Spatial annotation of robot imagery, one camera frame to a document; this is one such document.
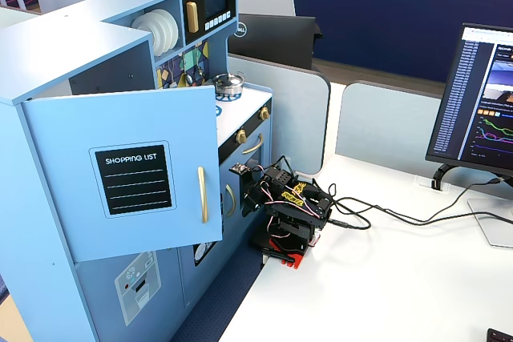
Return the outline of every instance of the stove knob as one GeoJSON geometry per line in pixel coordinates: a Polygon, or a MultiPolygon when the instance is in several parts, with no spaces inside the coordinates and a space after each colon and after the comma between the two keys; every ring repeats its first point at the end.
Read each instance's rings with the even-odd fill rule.
{"type": "Polygon", "coordinates": [[[237,143],[239,144],[242,144],[242,143],[246,143],[246,131],[244,130],[239,130],[236,134],[236,137],[235,137],[235,140],[237,143]]]}
{"type": "Polygon", "coordinates": [[[269,116],[269,110],[267,109],[267,107],[263,107],[260,110],[260,120],[267,120],[269,119],[269,116]]]}

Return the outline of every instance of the blue carpet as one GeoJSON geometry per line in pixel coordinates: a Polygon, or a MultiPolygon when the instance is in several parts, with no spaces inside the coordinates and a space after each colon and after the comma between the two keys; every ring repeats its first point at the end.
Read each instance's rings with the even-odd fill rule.
{"type": "Polygon", "coordinates": [[[2,276],[0,276],[0,304],[2,304],[3,300],[9,295],[7,291],[6,284],[4,284],[2,276]]]}
{"type": "Polygon", "coordinates": [[[217,342],[261,271],[262,254],[241,243],[172,342],[217,342]]]}

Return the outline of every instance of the silver pot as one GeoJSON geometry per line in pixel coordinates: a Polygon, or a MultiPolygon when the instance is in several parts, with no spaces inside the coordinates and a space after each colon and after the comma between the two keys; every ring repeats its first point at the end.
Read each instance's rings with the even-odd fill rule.
{"type": "Polygon", "coordinates": [[[237,75],[219,74],[212,79],[214,86],[216,86],[216,94],[221,96],[242,94],[244,81],[244,74],[242,72],[238,72],[237,75]]]}

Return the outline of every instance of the dell logo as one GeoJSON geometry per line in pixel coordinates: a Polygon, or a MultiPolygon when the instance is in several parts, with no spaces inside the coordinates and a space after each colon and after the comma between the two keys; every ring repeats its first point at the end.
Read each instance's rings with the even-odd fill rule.
{"type": "Polygon", "coordinates": [[[239,25],[237,26],[237,31],[234,34],[238,38],[243,38],[248,33],[248,27],[243,22],[239,22],[239,25]]]}

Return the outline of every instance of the keyboard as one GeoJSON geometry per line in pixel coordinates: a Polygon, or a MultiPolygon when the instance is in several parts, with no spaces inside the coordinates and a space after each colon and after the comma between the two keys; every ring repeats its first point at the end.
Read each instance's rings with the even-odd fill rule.
{"type": "Polygon", "coordinates": [[[489,328],[487,342],[513,342],[513,336],[489,328]]]}

